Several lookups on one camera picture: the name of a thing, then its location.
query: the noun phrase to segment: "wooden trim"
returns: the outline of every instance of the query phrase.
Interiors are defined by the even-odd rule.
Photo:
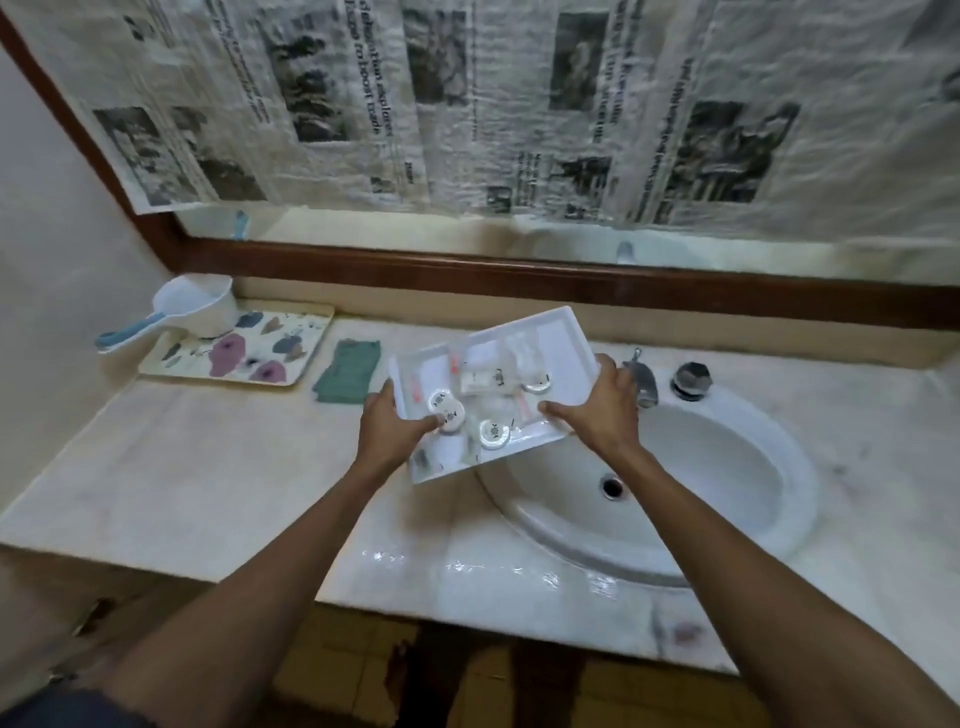
[[[63,130],[67,132],[67,135],[77,146],[77,149],[86,157],[90,166],[93,167],[93,171],[97,173],[97,177],[109,190],[113,199],[123,208],[143,239],[153,249],[160,262],[171,271],[181,270],[184,244],[188,238],[183,232],[177,216],[172,212],[152,215],[133,214],[133,208],[127,199],[127,194],[116,175],[113,174],[113,169],[110,167],[107,158],[104,157],[96,142],[87,133],[84,125],[74,115],[73,110],[60,96],[60,92],[57,91],[53,81],[40,68],[39,63],[30,53],[27,44],[14,28],[7,14],[2,11],[0,11],[0,42],[3,43],[7,53],[20,68],[20,72],[26,76],[27,81],[34,87],[43,103],[47,105],[47,109],[53,113]]]
[[[960,286],[190,238],[173,213],[133,214],[109,162],[3,12],[0,42],[117,204],[173,273],[226,273],[544,301],[960,330]]]

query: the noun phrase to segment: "white sink basin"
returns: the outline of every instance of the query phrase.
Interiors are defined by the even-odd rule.
[[[670,391],[671,372],[655,374],[660,404],[640,413],[644,447],[751,539],[786,558],[817,512],[819,480],[800,446],[722,386],[686,402]],[[563,557],[620,578],[685,583],[633,495],[575,436],[483,465],[478,474],[511,522]],[[618,488],[622,496],[611,498]]]

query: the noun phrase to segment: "faucet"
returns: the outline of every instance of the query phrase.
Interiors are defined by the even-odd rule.
[[[640,347],[634,349],[634,358],[623,362],[623,366],[634,376],[637,406],[649,409],[657,405],[660,396],[657,394],[657,378],[654,377],[653,370],[640,361],[641,351]]]

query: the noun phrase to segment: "tray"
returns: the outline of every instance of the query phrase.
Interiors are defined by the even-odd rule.
[[[240,302],[236,327],[215,339],[198,339],[177,328],[164,331],[140,362],[140,374],[272,387],[294,384],[324,338],[333,307],[313,305],[310,313],[291,313],[250,303]]]
[[[564,404],[580,404],[586,400],[599,367],[572,309],[564,306],[477,331],[457,342],[392,356],[389,368],[394,380],[397,413],[405,419],[423,417],[427,414],[426,400],[432,392],[452,389],[450,343],[455,343],[458,351],[466,353],[468,363],[483,362],[495,355],[498,337],[524,329],[536,333],[551,381],[549,390],[540,396],[528,395],[528,399],[554,400]],[[418,387],[419,392],[412,391]],[[410,476],[413,482],[422,483],[552,443],[566,437],[569,432],[563,423],[541,417],[521,429],[512,428],[510,440],[503,448],[480,449],[472,464],[463,461],[468,446],[463,430],[454,434],[431,433],[423,438],[410,459]]]

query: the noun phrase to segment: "patterned tray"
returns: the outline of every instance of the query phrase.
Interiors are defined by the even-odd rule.
[[[310,313],[242,308],[233,330],[215,339],[171,329],[140,362],[140,373],[289,387],[306,369],[333,312],[332,306],[311,306]]]

